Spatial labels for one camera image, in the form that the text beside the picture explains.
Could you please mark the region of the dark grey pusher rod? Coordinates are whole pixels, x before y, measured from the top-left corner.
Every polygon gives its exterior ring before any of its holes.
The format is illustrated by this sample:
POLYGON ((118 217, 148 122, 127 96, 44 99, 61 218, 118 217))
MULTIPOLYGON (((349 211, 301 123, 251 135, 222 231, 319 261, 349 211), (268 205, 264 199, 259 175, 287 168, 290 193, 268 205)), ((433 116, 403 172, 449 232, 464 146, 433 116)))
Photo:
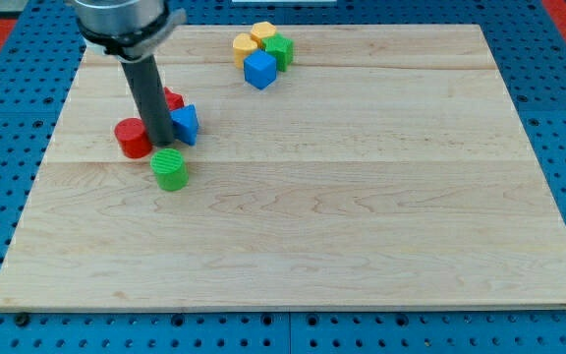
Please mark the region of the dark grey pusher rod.
POLYGON ((154 56, 121 66, 149 141, 155 147, 171 145, 173 125, 154 56))

